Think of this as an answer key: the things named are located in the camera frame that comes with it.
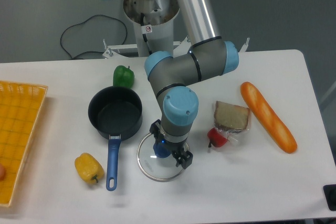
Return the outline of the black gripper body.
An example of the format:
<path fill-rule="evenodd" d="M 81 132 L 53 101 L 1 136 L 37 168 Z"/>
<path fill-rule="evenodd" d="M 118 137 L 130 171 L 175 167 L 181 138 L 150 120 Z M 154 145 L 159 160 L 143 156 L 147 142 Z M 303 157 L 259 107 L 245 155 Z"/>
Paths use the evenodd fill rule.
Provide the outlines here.
<path fill-rule="evenodd" d="M 173 136 L 167 133 L 162 126 L 160 131 L 162 133 L 162 141 L 155 141 L 153 145 L 156 156 L 174 156 L 174 152 L 179 152 L 180 150 L 189 151 L 188 148 L 186 148 L 186 140 L 189 133 L 181 136 Z"/>

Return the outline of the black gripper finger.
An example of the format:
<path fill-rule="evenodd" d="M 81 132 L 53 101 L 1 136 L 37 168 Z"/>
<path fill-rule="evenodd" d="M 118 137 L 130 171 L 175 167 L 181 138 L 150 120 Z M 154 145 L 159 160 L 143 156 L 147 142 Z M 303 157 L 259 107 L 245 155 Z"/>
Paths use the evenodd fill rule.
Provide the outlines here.
<path fill-rule="evenodd" d="M 154 136 L 154 139 L 156 142 L 162 141 L 162 133 L 160 131 L 161 129 L 161 120 L 158 119 L 155 122 L 153 122 L 150 126 L 150 133 Z"/>
<path fill-rule="evenodd" d="M 180 150 L 179 152 L 174 152 L 174 158 L 176 167 L 181 166 L 183 169 L 187 169 L 192 164 L 193 154 L 190 151 Z"/>

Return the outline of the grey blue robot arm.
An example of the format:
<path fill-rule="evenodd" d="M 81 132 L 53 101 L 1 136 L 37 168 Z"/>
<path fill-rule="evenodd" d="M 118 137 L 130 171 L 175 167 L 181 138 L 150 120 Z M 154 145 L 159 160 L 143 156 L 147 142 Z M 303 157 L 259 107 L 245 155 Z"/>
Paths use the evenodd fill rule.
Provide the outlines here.
<path fill-rule="evenodd" d="M 145 57 L 145 72 L 162 112 L 151 126 L 155 147 L 187 168 L 193 155 L 184 148 L 198 112 L 198 98 L 189 85 L 235 70 L 239 56 L 223 41 L 209 0 L 124 0 L 124 13 L 134 23 L 136 43 Z M 173 32 L 160 31 L 181 13 L 191 46 L 173 56 Z"/>

